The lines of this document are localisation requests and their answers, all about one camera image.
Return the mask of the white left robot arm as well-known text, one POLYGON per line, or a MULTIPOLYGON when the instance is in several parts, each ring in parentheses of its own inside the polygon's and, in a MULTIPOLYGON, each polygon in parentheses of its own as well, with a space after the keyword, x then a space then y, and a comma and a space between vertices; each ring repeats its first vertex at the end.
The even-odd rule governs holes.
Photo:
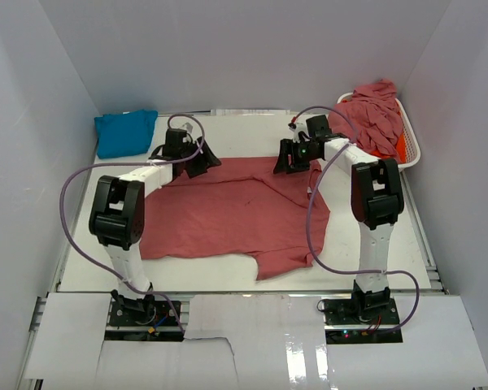
POLYGON ((121 311, 135 323, 147 325, 157 315, 152 283, 142 265, 139 243, 145 228, 145 198, 182 173, 203 175, 221 161, 202 138, 186 129, 169 128, 165 142, 154 149, 150 165, 127 174, 103 175, 97 183, 89 231, 109 255, 119 287, 111 292, 121 311))

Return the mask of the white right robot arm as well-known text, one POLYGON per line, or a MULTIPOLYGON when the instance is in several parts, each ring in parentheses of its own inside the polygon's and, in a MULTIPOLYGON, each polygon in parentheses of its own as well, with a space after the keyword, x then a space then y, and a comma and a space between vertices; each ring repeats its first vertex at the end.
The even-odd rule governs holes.
POLYGON ((343 311, 359 323, 371 323, 390 304, 390 237, 404 208, 398 164, 367 154, 345 135, 332 132, 325 115, 305 123, 292 118, 288 127, 293 136, 281 140, 274 173, 298 173, 322 159, 351 178, 351 211, 360 229, 359 268, 350 273, 353 290, 343 311))

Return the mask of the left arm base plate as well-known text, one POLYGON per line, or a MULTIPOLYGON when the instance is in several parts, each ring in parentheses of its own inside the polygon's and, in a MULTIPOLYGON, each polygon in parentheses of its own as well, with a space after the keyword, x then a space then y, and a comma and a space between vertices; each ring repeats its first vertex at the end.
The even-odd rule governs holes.
POLYGON ((153 296, 137 300, 113 297, 105 340, 182 342, 184 336, 178 326, 181 302, 172 304, 175 311, 167 301, 155 300, 153 296))

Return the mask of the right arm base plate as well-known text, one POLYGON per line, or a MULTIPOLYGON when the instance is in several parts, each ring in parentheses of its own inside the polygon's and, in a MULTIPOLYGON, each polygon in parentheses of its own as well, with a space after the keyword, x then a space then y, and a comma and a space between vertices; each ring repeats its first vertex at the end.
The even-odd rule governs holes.
POLYGON ((316 309, 324 315, 327 345, 401 344, 400 330, 389 331, 399 325, 399 312, 394 298, 385 308, 374 314, 359 316, 351 299, 320 299, 316 309))

